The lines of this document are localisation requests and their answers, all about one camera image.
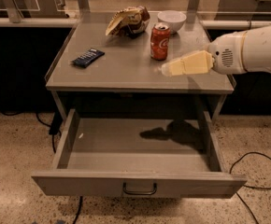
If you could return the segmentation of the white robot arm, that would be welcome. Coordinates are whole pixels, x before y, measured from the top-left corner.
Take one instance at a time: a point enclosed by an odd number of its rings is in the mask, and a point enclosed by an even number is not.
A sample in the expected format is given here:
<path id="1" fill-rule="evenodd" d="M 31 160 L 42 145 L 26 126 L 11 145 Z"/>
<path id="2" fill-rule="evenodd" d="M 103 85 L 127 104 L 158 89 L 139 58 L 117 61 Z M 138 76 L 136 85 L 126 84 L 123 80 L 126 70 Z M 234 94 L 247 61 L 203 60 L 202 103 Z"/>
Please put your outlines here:
<path id="1" fill-rule="evenodd" d="M 187 53 L 164 63 L 164 76 L 205 74 L 238 75 L 251 72 L 271 74 L 271 26 L 217 37 L 204 50 Z"/>

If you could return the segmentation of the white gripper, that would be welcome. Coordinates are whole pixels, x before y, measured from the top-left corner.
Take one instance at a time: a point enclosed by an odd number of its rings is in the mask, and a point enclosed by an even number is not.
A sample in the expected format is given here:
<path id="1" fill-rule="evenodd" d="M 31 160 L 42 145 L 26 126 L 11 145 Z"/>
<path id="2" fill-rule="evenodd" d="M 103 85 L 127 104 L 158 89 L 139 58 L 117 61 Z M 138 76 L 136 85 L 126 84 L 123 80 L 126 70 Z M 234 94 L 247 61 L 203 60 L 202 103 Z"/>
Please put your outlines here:
<path id="1" fill-rule="evenodd" d="M 212 67 L 225 75 L 245 74 L 242 49 L 246 32 L 234 32 L 217 37 L 207 51 L 195 51 L 164 63 L 160 71 L 166 77 L 206 74 Z"/>

